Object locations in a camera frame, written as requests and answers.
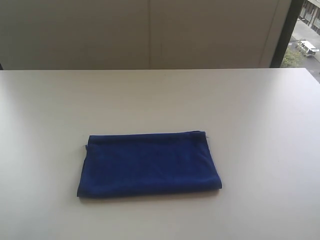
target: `building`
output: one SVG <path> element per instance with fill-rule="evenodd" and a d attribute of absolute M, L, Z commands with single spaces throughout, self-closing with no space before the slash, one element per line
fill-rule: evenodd
<path fill-rule="evenodd" d="M 305 0 L 299 19 L 320 35 L 320 0 Z"/>

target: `sidewalk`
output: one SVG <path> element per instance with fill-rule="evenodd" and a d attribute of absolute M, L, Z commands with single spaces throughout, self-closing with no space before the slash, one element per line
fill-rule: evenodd
<path fill-rule="evenodd" d="M 320 49 L 320 35 L 313 31 L 302 21 L 297 21 L 292 33 L 296 40 L 307 40 L 317 49 Z M 320 52 L 314 55 L 314 58 L 320 63 Z"/>

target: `folded towel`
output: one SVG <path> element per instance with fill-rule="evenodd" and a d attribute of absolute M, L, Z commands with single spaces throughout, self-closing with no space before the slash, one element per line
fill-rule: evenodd
<path fill-rule="evenodd" d="M 77 196 L 111 198 L 222 188 L 206 133 L 93 135 Z"/>

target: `wall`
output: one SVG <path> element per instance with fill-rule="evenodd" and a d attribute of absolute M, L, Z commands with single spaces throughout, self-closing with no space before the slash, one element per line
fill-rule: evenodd
<path fill-rule="evenodd" d="M 18 69 L 268 67 L 290 0 L 3 0 L 0 63 Z"/>

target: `table surface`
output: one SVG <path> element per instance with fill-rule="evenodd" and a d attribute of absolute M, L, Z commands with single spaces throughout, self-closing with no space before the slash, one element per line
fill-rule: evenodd
<path fill-rule="evenodd" d="M 206 131 L 223 189 L 80 200 L 89 135 Z M 305 69 L 0 72 L 0 239 L 319 240 Z"/>

